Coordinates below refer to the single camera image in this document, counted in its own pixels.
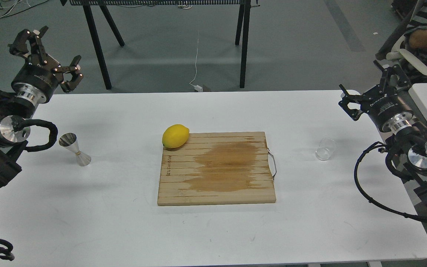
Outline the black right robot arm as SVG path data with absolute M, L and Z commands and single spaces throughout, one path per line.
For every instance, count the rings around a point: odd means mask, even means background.
M 383 67 L 374 60 L 373 64 L 382 72 L 380 82 L 361 95 L 351 95 L 339 85 L 343 95 L 339 106 L 357 121 L 367 114 L 379 132 L 391 133 L 384 142 L 374 142 L 359 156 L 354 167 L 354 182 L 358 191 L 373 205 L 385 211 L 427 223 L 427 217 L 395 211 L 375 201 L 361 187 L 358 167 L 365 155 L 374 149 L 385 153 L 387 169 L 403 182 L 416 181 L 415 189 L 422 203 L 427 205 L 427 125 L 417 117 L 415 111 L 404 100 L 411 83 L 400 65 Z

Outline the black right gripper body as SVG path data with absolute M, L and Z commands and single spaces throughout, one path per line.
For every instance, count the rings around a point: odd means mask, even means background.
M 412 126 L 414 112 L 391 86 L 375 86 L 363 94 L 361 111 L 367 113 L 380 132 L 399 132 Z

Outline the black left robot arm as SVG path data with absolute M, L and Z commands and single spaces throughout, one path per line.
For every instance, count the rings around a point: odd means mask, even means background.
M 47 103 L 57 87 L 69 93 L 83 79 L 81 56 L 61 66 L 45 51 L 42 37 L 47 30 L 47 26 L 32 32 L 24 29 L 9 44 L 10 54 L 25 59 L 25 64 L 11 83 L 13 92 L 0 90 L 0 188 L 21 172 L 17 159 L 23 151 L 44 151 L 56 143 L 57 127 L 33 119 L 37 106 Z

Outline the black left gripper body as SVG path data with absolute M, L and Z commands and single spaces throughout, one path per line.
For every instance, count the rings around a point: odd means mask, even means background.
M 25 64 L 13 79 L 11 86 L 17 98 L 32 104 L 47 103 L 62 80 L 61 74 L 52 70 L 59 68 L 60 63 L 52 56 L 41 60 L 38 55 L 20 55 Z

